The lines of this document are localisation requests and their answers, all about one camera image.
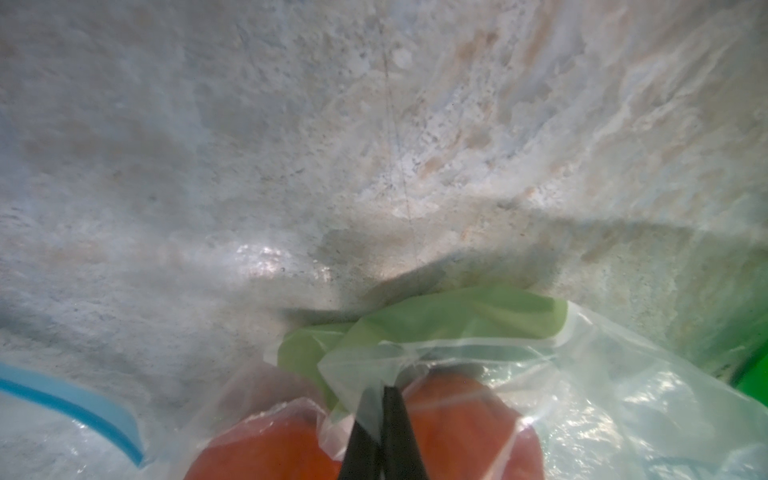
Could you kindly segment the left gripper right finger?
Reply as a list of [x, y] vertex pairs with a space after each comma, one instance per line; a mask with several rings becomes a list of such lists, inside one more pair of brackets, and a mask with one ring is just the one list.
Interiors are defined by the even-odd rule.
[[386, 480], [428, 480], [405, 401], [394, 386], [383, 391], [381, 451]]

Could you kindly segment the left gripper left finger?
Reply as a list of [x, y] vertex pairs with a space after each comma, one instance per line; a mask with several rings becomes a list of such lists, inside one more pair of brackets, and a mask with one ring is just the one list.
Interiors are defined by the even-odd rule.
[[355, 422], [337, 479], [379, 480], [380, 477], [380, 445], [359, 422]]

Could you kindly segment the green-zip clear bag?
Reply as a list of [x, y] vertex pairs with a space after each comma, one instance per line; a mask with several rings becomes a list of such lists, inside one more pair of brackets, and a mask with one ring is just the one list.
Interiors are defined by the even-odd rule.
[[434, 373], [488, 387], [535, 430], [542, 479], [763, 479], [767, 410], [572, 302], [489, 285], [297, 328], [210, 394], [157, 451], [150, 479], [188, 479], [238, 423], [306, 399], [343, 462], [355, 422], [381, 450], [383, 391]]

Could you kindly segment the blue-zip clear bag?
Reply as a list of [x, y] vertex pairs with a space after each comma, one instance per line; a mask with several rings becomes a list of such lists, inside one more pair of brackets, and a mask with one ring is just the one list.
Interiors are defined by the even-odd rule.
[[3, 479], [136, 479], [144, 448], [134, 416], [92, 391], [1, 365]]

